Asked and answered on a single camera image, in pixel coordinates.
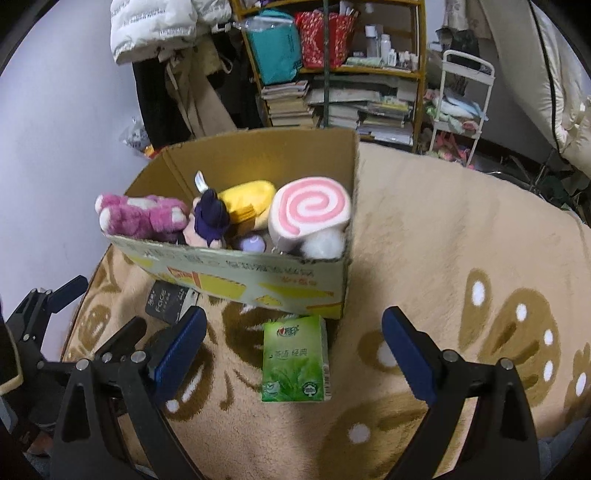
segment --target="white pom pom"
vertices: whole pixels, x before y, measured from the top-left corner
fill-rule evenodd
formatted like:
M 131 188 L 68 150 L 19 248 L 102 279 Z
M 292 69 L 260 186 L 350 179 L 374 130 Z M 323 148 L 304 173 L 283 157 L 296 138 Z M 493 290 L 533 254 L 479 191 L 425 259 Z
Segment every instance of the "white pom pom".
M 99 195 L 95 201 L 95 212 L 100 215 L 100 211 L 103 209 L 103 196 Z
M 106 208 L 99 215 L 100 229 L 106 232 L 111 225 L 111 211 Z
M 336 228 L 327 228 L 306 237 L 301 246 L 306 258 L 340 258 L 345 251 L 345 234 Z

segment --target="metal screw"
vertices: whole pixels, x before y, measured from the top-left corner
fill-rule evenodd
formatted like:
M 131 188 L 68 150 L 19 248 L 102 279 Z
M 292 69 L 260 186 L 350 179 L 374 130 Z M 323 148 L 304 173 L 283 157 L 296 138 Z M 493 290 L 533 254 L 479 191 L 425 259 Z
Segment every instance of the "metal screw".
M 503 367 L 505 370 L 513 370 L 514 366 L 515 365 L 513 365 L 513 362 L 508 358 L 501 358 L 501 367 Z
M 76 364 L 76 370 L 80 370 L 82 372 L 83 370 L 86 370 L 89 365 L 90 362 L 88 361 L 88 359 L 83 358 L 82 360 L 78 360 L 78 363 Z
M 146 360 L 146 356 L 146 352 L 144 352 L 143 350 L 138 350 L 137 352 L 131 354 L 131 361 L 135 364 L 140 364 L 141 362 Z
M 460 358 L 460 356 L 454 352 L 453 350 L 445 350 L 443 352 L 443 359 L 448 361 L 448 362 L 457 362 L 457 360 Z

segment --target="white jacket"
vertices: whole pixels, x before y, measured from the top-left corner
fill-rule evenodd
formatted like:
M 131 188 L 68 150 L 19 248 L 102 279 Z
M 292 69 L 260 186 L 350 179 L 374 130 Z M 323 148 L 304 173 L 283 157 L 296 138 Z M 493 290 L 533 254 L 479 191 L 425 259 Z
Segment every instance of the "white jacket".
M 113 0 L 113 58 L 121 65 L 190 47 L 231 15 L 228 0 Z

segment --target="lavender plush ball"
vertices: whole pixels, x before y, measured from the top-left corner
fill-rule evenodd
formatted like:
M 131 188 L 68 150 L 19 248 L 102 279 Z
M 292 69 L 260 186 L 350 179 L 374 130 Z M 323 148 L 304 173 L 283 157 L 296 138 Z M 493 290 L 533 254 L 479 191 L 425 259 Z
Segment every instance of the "lavender plush ball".
M 236 242 L 236 248 L 243 252 L 264 252 L 265 241 L 260 235 L 243 236 Z

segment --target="green tissue pack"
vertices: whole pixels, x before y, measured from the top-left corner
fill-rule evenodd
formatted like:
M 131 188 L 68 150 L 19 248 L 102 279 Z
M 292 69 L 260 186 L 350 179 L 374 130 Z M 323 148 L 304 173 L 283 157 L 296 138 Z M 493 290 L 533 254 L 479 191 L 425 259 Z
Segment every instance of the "green tissue pack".
M 319 315 L 265 324 L 263 401 L 330 399 L 326 324 Z

